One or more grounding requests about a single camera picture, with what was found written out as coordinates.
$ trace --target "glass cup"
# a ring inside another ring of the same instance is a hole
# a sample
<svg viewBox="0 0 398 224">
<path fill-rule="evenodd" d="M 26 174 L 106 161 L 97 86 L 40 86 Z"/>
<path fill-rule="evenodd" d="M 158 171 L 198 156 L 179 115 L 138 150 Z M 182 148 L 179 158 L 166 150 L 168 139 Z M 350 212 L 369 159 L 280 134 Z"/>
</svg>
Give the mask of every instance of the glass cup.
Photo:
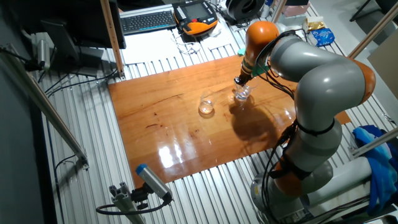
<svg viewBox="0 0 398 224">
<path fill-rule="evenodd" d="M 248 81 L 244 86 L 238 85 L 235 83 L 236 91 L 235 91 L 235 100 L 238 103 L 244 103 L 249 98 L 250 93 L 257 87 L 259 84 L 258 79 L 254 77 L 252 80 Z"/>
<path fill-rule="evenodd" d="M 204 91 L 200 96 L 199 112 L 203 114 L 210 114 L 214 111 L 214 104 L 216 103 L 216 95 L 211 90 Z"/>
</svg>

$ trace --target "white desk surface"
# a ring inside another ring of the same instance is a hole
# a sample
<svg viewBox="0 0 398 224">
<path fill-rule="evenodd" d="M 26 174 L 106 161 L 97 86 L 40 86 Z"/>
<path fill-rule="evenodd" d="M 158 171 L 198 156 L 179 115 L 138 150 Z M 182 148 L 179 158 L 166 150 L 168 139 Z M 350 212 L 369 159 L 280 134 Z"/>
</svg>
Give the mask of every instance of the white desk surface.
<svg viewBox="0 0 398 224">
<path fill-rule="evenodd" d="M 313 7 L 309 8 L 307 14 L 317 15 Z M 197 54 L 178 54 L 126 65 L 126 79 L 235 55 L 244 47 L 245 30 L 231 32 L 224 22 L 221 24 L 228 32 L 230 44 L 214 50 L 202 46 Z M 169 32 L 174 36 L 177 35 L 175 29 Z M 345 55 L 336 42 L 324 49 Z M 114 60 L 111 49 L 108 49 L 104 58 Z M 42 88 L 46 90 L 58 79 L 59 76 L 46 77 L 41 83 Z M 90 79 L 92 78 L 70 75 L 63 81 L 63 85 Z M 121 81 L 116 78 L 109 82 Z M 135 188 L 107 85 L 101 82 L 77 85 L 72 89 L 57 92 L 50 101 L 77 141 L 85 148 L 90 165 L 88 170 L 77 169 L 74 166 L 76 159 L 73 158 L 70 159 L 71 162 L 64 163 L 57 170 L 65 223 L 129 223 L 124 216 L 106 216 L 95 212 L 96 207 L 111 203 L 111 194 L 108 190 L 110 185 L 119 186 L 120 182 L 126 182 L 130 189 Z M 347 113 L 352 122 L 343 125 L 342 142 L 337 153 L 330 159 L 334 167 L 342 166 L 351 160 L 347 148 L 354 146 L 351 131 L 355 127 L 374 124 L 386 130 L 393 128 L 393 124 L 384 118 L 384 110 L 374 96 L 363 105 L 347 110 Z M 50 141 L 55 163 L 73 153 L 51 125 L 47 131 L 45 118 L 44 129 L 49 164 L 52 167 Z M 250 199 L 249 188 L 253 177 L 264 170 L 268 153 L 261 152 L 247 156 L 167 183 L 175 201 L 160 211 L 145 214 L 147 223 L 259 223 L 257 210 Z M 58 222 L 62 223 L 52 170 L 51 176 Z M 366 194 L 364 187 L 352 191 L 350 195 L 360 197 L 363 194 Z M 155 195 L 150 196 L 147 203 L 151 208 L 160 205 Z M 300 218 L 303 212 L 297 215 L 296 218 Z"/>
</svg>

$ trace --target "glossy wood surface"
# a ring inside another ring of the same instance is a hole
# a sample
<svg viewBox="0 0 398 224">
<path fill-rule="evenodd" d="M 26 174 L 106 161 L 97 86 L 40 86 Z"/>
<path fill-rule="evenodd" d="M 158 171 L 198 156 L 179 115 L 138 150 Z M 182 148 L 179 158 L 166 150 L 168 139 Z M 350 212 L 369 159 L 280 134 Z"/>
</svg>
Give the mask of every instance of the glossy wood surface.
<svg viewBox="0 0 398 224">
<path fill-rule="evenodd" d="M 233 78 L 242 57 L 232 56 L 109 86 L 136 187 L 139 164 L 170 182 L 272 147 L 295 119 L 294 102 L 259 80 L 243 106 Z M 296 83 L 279 81 L 291 89 Z M 200 116 L 205 90 L 217 96 L 214 114 Z M 350 122 L 345 112 L 338 116 Z"/>
</svg>

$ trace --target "metal bar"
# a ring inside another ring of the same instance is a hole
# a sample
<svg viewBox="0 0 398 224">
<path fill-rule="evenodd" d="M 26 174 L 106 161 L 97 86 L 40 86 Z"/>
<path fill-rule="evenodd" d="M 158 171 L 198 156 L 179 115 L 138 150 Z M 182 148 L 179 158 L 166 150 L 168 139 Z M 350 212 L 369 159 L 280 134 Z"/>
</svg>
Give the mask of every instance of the metal bar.
<svg viewBox="0 0 398 224">
<path fill-rule="evenodd" d="M 393 130 L 387 132 L 386 134 L 383 134 L 382 136 L 378 137 L 374 141 L 367 143 L 366 145 L 360 147 L 359 149 L 354 149 L 353 156 L 354 158 L 357 158 L 358 156 L 364 154 L 365 152 L 368 152 L 369 150 L 374 149 L 375 147 L 378 147 L 381 144 L 397 136 L 398 136 L 398 128 L 394 128 Z"/>
<path fill-rule="evenodd" d="M 276 7 L 273 15 L 272 15 L 272 20 L 271 22 L 277 23 L 279 20 L 280 15 L 282 14 L 282 9 L 284 8 L 287 0 L 280 0 L 278 3 L 278 6 Z"/>
<path fill-rule="evenodd" d="M 348 57 L 356 58 L 366 46 L 386 27 L 386 25 L 398 14 L 398 2 L 387 12 L 387 14 L 373 27 L 366 37 L 349 53 Z"/>
<path fill-rule="evenodd" d="M 17 77 L 19 83 L 23 86 L 24 90 L 28 92 L 29 96 L 34 100 L 35 104 L 40 108 L 47 119 L 52 123 L 53 127 L 58 131 L 63 140 L 69 145 L 70 149 L 77 155 L 83 165 L 83 168 L 88 168 L 88 160 L 85 152 L 80 147 L 75 137 L 62 121 L 55 108 L 50 103 L 49 99 L 39 87 L 37 82 L 29 75 L 25 68 L 22 66 L 21 61 L 14 56 L 8 54 L 0 54 L 0 58 L 8 65 L 12 73 Z"/>
</svg>

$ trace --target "keyboard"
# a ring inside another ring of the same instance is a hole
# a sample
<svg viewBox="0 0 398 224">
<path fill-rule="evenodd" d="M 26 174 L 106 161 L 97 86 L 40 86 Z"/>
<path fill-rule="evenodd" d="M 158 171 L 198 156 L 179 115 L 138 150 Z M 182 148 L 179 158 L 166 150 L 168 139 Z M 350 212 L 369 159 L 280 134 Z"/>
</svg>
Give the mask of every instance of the keyboard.
<svg viewBox="0 0 398 224">
<path fill-rule="evenodd" d="M 124 35 L 176 27 L 172 11 L 123 17 L 121 22 Z"/>
</svg>

